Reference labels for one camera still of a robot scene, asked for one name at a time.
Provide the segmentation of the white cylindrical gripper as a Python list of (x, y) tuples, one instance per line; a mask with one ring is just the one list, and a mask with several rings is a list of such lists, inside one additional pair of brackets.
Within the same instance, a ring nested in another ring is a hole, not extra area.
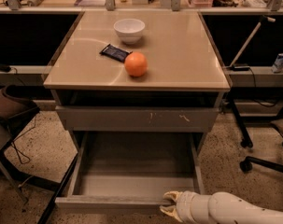
[(209, 224), (208, 195), (190, 191), (167, 191), (163, 198), (176, 205), (160, 206), (167, 216), (185, 224)]

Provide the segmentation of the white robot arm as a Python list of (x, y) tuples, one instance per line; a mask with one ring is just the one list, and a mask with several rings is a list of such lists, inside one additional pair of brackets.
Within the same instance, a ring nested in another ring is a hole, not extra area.
[(183, 224), (283, 224), (283, 212), (261, 208), (228, 192), (168, 191), (163, 197), (174, 204), (161, 205), (160, 210)]

